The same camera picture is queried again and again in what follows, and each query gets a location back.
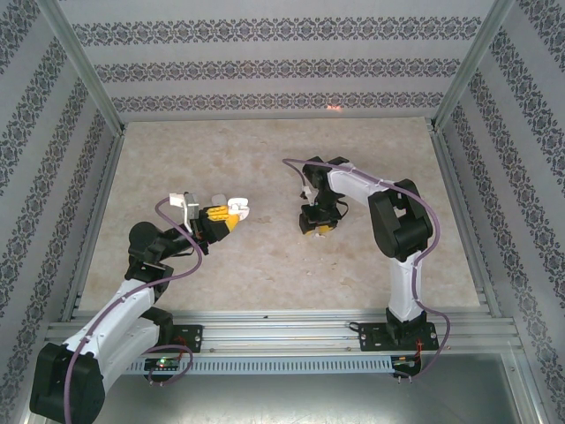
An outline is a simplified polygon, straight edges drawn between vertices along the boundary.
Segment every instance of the floor panel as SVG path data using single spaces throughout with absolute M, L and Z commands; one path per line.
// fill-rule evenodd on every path
M 350 212 L 325 237 L 298 228 L 300 182 L 284 157 L 344 156 L 385 179 L 412 179 L 441 220 L 442 237 L 424 263 L 423 294 L 435 307 L 475 307 L 475 287 L 423 118 L 234 120 L 132 123 L 110 193 L 80 309 L 102 307 L 127 268 L 128 233 L 139 221 L 163 230 L 154 205 L 168 193 L 247 197 L 251 214 L 194 275 L 169 286 L 169 310 L 385 307 L 388 259 L 367 209 Z M 180 209 L 165 208 L 182 220 Z M 176 272 L 195 259 L 168 261 Z

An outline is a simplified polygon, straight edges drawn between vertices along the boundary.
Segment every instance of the cable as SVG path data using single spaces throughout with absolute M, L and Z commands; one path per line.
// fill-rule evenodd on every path
M 414 298 L 416 305 L 421 307 L 424 311 L 426 311 L 429 314 L 437 315 L 437 316 L 440 316 L 441 318 L 443 318 L 445 320 L 445 323 L 446 323 L 446 329 L 445 329 L 445 336 L 443 337 L 443 340 L 441 340 L 441 343 L 440 343 L 440 346 L 438 347 L 438 350 L 435 352 L 434 356 L 432 357 L 430 362 L 427 364 L 426 368 L 422 369 L 417 375 L 415 375 L 414 379 L 421 377 L 422 375 L 424 375 L 428 371 L 428 369 L 430 369 L 430 367 L 440 357 L 441 351 L 443 351 L 443 348 L 445 347 L 446 343 L 448 342 L 449 333 L 451 332 L 451 321 L 449 320 L 449 317 L 446 314 L 444 314 L 443 312 L 437 311 L 435 309 L 431 309 L 430 307 L 427 307 L 422 302 L 420 302 L 420 300 L 418 298 L 418 293 L 417 293 L 417 290 L 416 290 L 418 264 L 420 262 L 422 262 L 422 260 L 428 254 L 430 254 L 435 249 L 435 247 L 437 247 L 438 243 L 440 242 L 441 227 L 440 227 L 440 220 L 439 220 L 438 216 L 435 215 L 435 212 L 433 211 L 432 207 L 430 205 L 428 205 L 426 201 L 424 201 L 421 197 L 414 194 L 413 192 L 410 192 L 410 191 L 408 191 L 404 188 L 398 187 L 396 185 L 387 183 L 386 181 L 383 181 L 380 178 L 373 177 L 372 175 L 369 175 L 369 174 L 367 174 L 367 173 L 365 173 L 361 170 L 358 170 L 356 168 L 346 168 L 344 166 L 333 165 L 331 163 L 302 161 L 302 160 L 299 160 L 299 159 L 289 159 L 289 158 L 282 159 L 282 163 L 284 163 L 287 166 L 290 166 L 293 170 L 295 170 L 298 174 L 300 174 L 300 177 L 302 178 L 303 181 L 304 181 L 304 176 L 302 175 L 302 172 L 300 172 L 300 170 L 296 166 L 294 166 L 292 163 L 301 163 L 303 165 L 323 166 L 325 168 L 331 168 L 333 170 L 342 170 L 342 171 L 345 171 L 345 172 L 349 172 L 349 173 L 352 173 L 352 174 L 359 175 L 360 177 L 365 178 L 365 179 L 373 182 L 374 184 L 381 185 L 383 187 L 389 188 L 391 190 L 394 190 L 396 192 L 399 192 L 401 194 L 404 194 L 404 195 L 412 198 L 413 200 L 417 201 L 420 205 L 422 205 L 424 207 L 424 209 L 426 210 L 426 212 L 428 213 L 428 215 L 432 218 L 433 227 L 435 229 L 435 237 L 433 238 L 432 244 L 424 252 L 422 252 L 421 255 L 419 255 L 414 260 L 414 265 L 413 265 L 414 268 L 412 270 L 412 280 L 411 280 L 412 297 Z
M 194 247 L 192 248 L 192 250 L 190 252 L 186 252 L 184 254 L 173 254 L 171 256 L 171 258 L 181 258 L 183 256 L 191 256 L 194 253 Z
M 200 265 L 202 264 L 203 253 L 202 253 L 202 250 L 200 249 L 200 246 L 198 246 L 198 244 L 192 239 L 192 237 L 189 236 L 188 232 L 186 232 L 180 225 L 175 223 L 172 219 L 170 219 L 163 212 L 161 212 L 160 207 L 163 204 L 167 203 L 168 201 L 169 201 L 169 198 L 165 198 L 162 201 L 159 201 L 155 205 L 155 212 L 157 213 L 158 216 L 160 216 L 167 223 L 172 225 L 173 228 L 175 228 L 178 232 L 180 232 L 183 236 L 186 237 L 186 239 L 192 245 L 192 247 L 194 248 L 194 251 L 198 255 L 198 262 L 196 262 L 196 265 L 194 265 L 194 267 L 192 267 L 191 269 L 189 269 L 189 270 L 187 270 L 187 271 L 185 271 L 181 274 L 178 274 L 176 276 L 168 276 L 166 278 L 162 278 L 160 280 L 153 281 L 151 283 L 143 284 L 143 285 L 127 292 L 124 296 L 116 299 L 106 309 L 104 309 L 102 311 L 100 316 L 90 326 L 90 328 L 88 329 L 87 333 L 82 338 L 82 340 L 80 340 L 79 346 L 77 347 L 75 352 L 72 354 L 71 361 L 69 362 L 69 367 L 67 368 L 66 376 L 64 377 L 63 405 L 64 405 L 64 422 L 65 422 L 65 424 L 72 424 L 72 417 L 71 417 L 71 378 L 72 378 L 72 370 L 74 369 L 74 365 L 77 362 L 77 359 L 78 359 L 80 353 L 82 352 L 82 349 L 89 342 L 88 338 L 94 334 L 94 330 L 100 325 L 100 323 L 104 320 L 104 318 L 106 318 L 106 316 L 112 311 L 112 309 L 114 309 L 120 303 L 123 303 L 126 299 L 130 298 L 135 293 L 141 292 L 142 290 L 149 288 L 149 287 L 154 287 L 154 286 L 159 285 L 159 284 L 167 283 L 167 282 L 172 281 L 172 280 L 178 280 L 179 278 L 184 278 L 186 276 L 189 276 L 190 274 L 193 274 L 198 268 L 200 268 Z M 185 350 L 185 348 L 186 348 L 186 346 L 173 345 L 173 344 L 170 345 L 169 348 L 171 346 L 174 346 L 173 347 L 174 349 Z

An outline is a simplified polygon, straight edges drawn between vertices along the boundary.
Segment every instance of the gray metal panel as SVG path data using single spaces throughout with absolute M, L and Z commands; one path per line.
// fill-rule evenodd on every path
M 105 423 L 521 422 L 500 358 L 441 358 L 425 379 L 378 375 L 192 375 L 167 388 L 123 376 L 96 424 Z

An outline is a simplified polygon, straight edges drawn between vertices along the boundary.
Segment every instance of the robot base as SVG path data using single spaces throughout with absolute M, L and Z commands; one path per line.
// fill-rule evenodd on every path
M 387 308 L 387 322 L 362 322 L 359 334 L 361 352 L 437 351 L 440 347 L 435 325 L 426 322 L 426 312 L 410 322 L 399 322 Z

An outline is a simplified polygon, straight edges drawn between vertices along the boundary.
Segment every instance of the enclosure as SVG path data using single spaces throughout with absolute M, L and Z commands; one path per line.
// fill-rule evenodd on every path
M 163 391 L 135 360 L 96 422 L 565 421 L 563 7 L 4 0 L 0 421 L 46 422 L 38 351 L 104 307 L 131 227 L 168 228 L 154 205 L 184 191 L 251 210 L 156 304 L 203 326 L 201 351 Z M 421 299 L 452 328 L 422 380 L 396 384 L 393 352 L 349 328 L 390 298 L 368 210 L 298 228 L 281 160 L 316 155 L 413 180 L 440 218 Z

